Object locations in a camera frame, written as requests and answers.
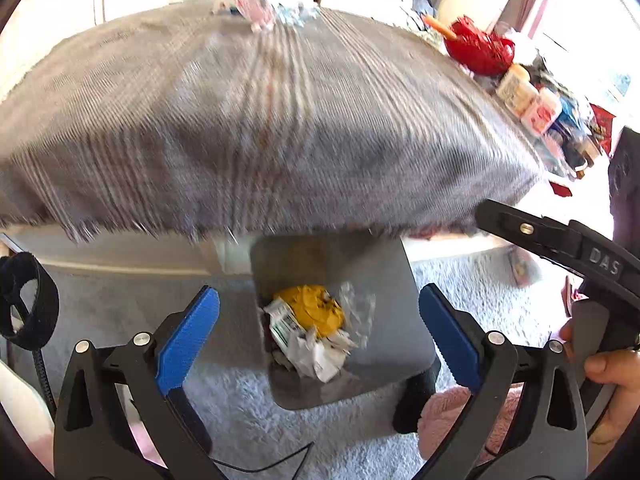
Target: gray blanket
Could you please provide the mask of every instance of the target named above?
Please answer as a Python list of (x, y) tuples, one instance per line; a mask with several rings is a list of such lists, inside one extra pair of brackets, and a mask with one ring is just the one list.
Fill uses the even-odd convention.
[(0, 105), (0, 222), (212, 232), (466, 228), (542, 172), (419, 38), (324, 11), (253, 34), (197, 0), (62, 41)]

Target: yellow wrapper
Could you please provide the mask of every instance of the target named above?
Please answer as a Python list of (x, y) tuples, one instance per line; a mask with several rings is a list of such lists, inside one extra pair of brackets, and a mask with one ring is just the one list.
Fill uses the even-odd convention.
[(344, 323), (340, 305), (322, 285), (292, 286), (276, 292), (276, 298), (289, 304), (302, 328), (309, 330), (315, 325), (320, 338), (335, 333)]

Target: plastic bottle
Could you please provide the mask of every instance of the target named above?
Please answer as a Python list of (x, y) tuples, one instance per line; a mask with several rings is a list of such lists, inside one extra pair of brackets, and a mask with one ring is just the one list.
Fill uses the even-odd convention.
[(535, 86), (527, 81), (520, 81), (511, 96), (505, 99), (504, 105), (513, 115), (521, 118), (538, 95), (538, 90)]
[(541, 136), (554, 123), (561, 111), (560, 98), (548, 88), (543, 88), (520, 121), (530, 133)]
[(529, 72), (519, 64), (514, 63), (509, 67), (509, 70), (502, 78), (502, 81), (500, 81), (500, 85), (495, 91), (495, 94), (503, 101), (506, 101), (513, 96), (513, 93), (516, 91), (518, 86), (520, 86), (521, 82), (528, 83), (529, 81)]

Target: white bottle with pink label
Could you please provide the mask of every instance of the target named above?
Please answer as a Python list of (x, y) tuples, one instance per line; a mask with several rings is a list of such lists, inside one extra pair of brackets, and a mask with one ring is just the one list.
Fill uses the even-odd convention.
[(560, 98), (548, 88), (543, 88), (520, 121), (533, 135), (541, 136), (554, 123), (561, 111)]

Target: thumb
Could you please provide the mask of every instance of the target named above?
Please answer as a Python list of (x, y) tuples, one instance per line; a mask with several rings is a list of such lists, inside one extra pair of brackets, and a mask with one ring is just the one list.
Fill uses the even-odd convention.
[(633, 350), (592, 355), (584, 362), (584, 371), (595, 383), (617, 384), (640, 391), (640, 355)]

